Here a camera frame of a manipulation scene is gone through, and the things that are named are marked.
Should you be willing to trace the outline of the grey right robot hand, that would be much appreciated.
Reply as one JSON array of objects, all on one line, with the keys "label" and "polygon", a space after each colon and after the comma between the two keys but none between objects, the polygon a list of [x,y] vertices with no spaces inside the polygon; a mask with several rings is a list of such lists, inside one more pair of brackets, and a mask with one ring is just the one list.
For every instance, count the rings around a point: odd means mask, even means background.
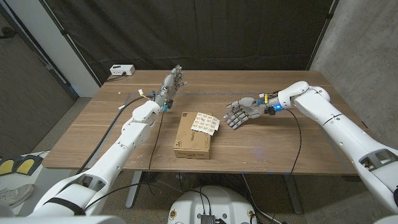
[{"label": "grey right robot hand", "polygon": [[255,99],[251,97],[244,97],[234,101],[227,108],[231,110],[223,118],[233,129],[238,128],[249,119],[258,118],[263,114],[275,115],[276,112],[283,110],[277,98],[267,100],[266,98]]}]

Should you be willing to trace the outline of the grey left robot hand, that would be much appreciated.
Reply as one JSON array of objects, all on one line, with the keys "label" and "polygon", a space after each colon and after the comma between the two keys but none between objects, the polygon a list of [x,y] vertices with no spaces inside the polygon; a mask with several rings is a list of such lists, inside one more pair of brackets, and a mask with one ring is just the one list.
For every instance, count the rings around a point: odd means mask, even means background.
[{"label": "grey left robot hand", "polygon": [[165,77],[161,88],[155,95],[154,101],[161,107],[162,110],[167,110],[172,107],[173,98],[178,89],[187,84],[183,82],[182,67],[176,65],[170,73]]}]

